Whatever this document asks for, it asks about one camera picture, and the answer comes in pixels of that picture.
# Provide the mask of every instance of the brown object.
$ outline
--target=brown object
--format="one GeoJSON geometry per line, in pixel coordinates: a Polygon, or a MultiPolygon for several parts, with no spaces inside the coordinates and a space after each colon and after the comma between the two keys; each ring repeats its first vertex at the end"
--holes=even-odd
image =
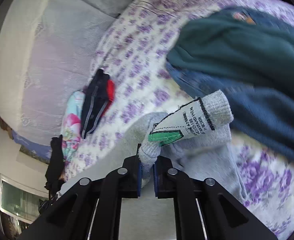
{"type": "Polygon", "coordinates": [[[13,140],[11,127],[7,125],[6,122],[1,117],[0,117],[0,128],[4,131],[7,131],[9,138],[13,140]]]}

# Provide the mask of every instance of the metal screw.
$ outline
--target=metal screw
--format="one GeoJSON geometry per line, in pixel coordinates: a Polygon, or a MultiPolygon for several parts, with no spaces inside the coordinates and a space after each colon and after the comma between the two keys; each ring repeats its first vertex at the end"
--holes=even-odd
{"type": "Polygon", "coordinates": [[[171,168],[171,169],[168,170],[168,173],[170,175],[176,175],[178,173],[178,171],[175,168],[171,168]]]}
{"type": "Polygon", "coordinates": [[[125,175],[128,172],[128,170],[126,168],[119,168],[118,169],[118,173],[121,175],[125,175]]]}
{"type": "Polygon", "coordinates": [[[213,186],[213,185],[216,184],[216,181],[214,179],[212,179],[212,178],[209,178],[209,179],[206,179],[206,184],[208,186],[213,186]]]}
{"type": "Polygon", "coordinates": [[[90,180],[89,180],[88,178],[82,178],[82,179],[79,181],[79,183],[80,183],[81,186],[86,186],[86,185],[89,184],[89,182],[90,182],[90,180]]]}

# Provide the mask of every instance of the red fabric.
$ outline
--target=red fabric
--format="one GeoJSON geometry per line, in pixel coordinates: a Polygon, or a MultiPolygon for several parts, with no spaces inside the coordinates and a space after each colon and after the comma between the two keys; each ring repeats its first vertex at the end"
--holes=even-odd
{"type": "Polygon", "coordinates": [[[110,107],[112,101],[114,101],[114,82],[112,80],[110,80],[110,79],[107,81],[106,90],[107,90],[107,95],[109,97],[109,102],[107,103],[106,108],[102,112],[102,116],[108,110],[108,108],[110,107]]]}

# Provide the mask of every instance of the purple floral pattern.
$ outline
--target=purple floral pattern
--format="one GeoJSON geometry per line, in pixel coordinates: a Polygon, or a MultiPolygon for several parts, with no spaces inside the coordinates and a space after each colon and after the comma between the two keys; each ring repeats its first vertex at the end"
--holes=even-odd
{"type": "MultiPolygon", "coordinates": [[[[143,114],[173,112],[190,97],[165,71],[166,54],[190,19],[228,5],[270,13],[294,27],[294,7],[279,0],[135,0],[103,36],[91,61],[91,74],[108,66],[115,101],[93,140],[81,141],[66,165],[66,178],[106,155],[143,114]]],[[[256,141],[238,136],[235,158],[247,190],[244,205],[280,240],[294,230],[294,164],[256,141]]]]}

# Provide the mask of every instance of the dark green clothing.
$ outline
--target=dark green clothing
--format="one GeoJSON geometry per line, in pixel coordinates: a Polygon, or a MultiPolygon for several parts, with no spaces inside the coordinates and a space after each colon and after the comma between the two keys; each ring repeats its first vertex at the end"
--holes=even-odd
{"type": "Polygon", "coordinates": [[[294,99],[294,34],[213,14],[188,22],[167,55],[175,67],[257,86],[294,99]]]}

